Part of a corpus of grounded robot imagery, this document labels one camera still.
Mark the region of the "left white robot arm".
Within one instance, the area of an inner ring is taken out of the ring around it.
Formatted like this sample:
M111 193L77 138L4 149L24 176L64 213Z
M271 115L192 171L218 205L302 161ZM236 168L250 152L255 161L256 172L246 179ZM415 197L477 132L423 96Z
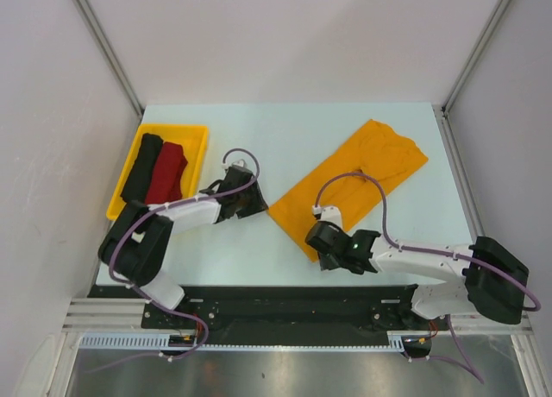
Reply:
M171 236L266 209L255 174L233 164L225 168L223 179L192 198L161 205L126 204L100 244L98 258L127 285L161 305L161 318L179 328L189 321L191 308L182 301L184 289L162 270Z

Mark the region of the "yellow plastic tray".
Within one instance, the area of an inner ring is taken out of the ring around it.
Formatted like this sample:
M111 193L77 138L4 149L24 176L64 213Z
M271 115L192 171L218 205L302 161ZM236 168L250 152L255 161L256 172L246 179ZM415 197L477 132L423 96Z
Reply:
M186 166L180 180L181 191L183 196L187 198L193 196L198 189L204 158L208 148L209 128L205 125L193 124L143 123L135 133L106 211L106 217L111 221L117 219L125 206L120 193L138 155L141 138L146 133L158 135L165 142L173 142L183 147L184 156L189 161L189 164Z

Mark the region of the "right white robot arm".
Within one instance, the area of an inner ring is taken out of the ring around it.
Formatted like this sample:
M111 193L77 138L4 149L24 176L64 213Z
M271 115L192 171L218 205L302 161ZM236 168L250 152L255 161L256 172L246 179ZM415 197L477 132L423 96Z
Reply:
M305 238L323 270L353 274L414 274L435 280L418 285L398 307L398 320L417 329L428 319L477 312L504 325L517 325L524 311L529 269L504 246L486 236L471 245L409 246L375 230L347 234L318 221Z

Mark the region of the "orange t shirt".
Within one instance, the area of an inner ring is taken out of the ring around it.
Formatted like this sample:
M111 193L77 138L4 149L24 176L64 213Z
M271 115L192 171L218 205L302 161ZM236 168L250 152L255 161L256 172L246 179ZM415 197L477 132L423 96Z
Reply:
M315 224L312 207L326 182L342 173L364 173L390 194L428 160L412 139L398 135L387 124L370 120L271 205L268 214L308 259L316 262L317 253L306 244L305 238ZM380 192L373 183L348 176L330 184L318 203L336 206L342 214L343 229L349 231L380 201Z

